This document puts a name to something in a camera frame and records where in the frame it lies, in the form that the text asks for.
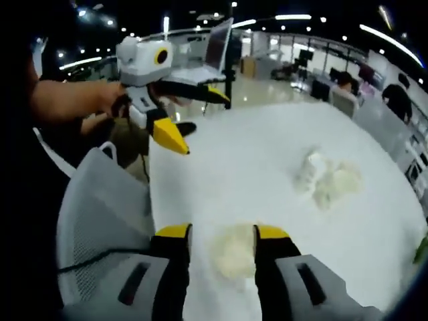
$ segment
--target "laptop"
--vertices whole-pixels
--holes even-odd
[[[192,79],[192,81],[198,84],[225,80],[226,77],[221,72],[225,67],[225,56],[232,30],[232,23],[233,18],[211,29],[203,66],[174,70],[171,76],[173,78]]]

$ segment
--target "laptop screen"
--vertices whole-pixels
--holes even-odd
[[[229,42],[230,31],[232,27],[232,19],[224,21],[211,29],[209,35],[207,54],[205,55],[205,63],[218,70],[222,71]]]

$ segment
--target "white tablecloth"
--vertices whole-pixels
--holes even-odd
[[[192,121],[198,129],[186,138],[189,156],[150,145],[157,229],[190,221],[209,235],[228,223],[276,225],[303,254],[342,277],[357,302],[388,307],[426,224],[404,175],[366,132],[325,103],[229,110]],[[356,164],[364,181],[362,192],[327,212],[292,184],[314,145],[336,162]]]

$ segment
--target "black slot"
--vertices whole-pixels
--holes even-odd
[[[132,271],[131,275],[125,282],[124,287],[121,289],[118,300],[127,306],[131,306],[135,299],[135,293],[140,286],[142,278],[144,277],[147,271],[147,267],[138,264],[134,271]]]
[[[315,275],[312,273],[308,265],[301,264],[297,269],[305,283],[312,304],[317,306],[318,304],[323,303],[326,300],[326,294],[322,291],[321,285],[318,283],[318,280],[315,278]]]

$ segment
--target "green object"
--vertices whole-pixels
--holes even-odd
[[[421,259],[428,254],[428,232],[426,236],[422,239],[421,244],[416,250],[415,258],[413,263],[419,263]]]

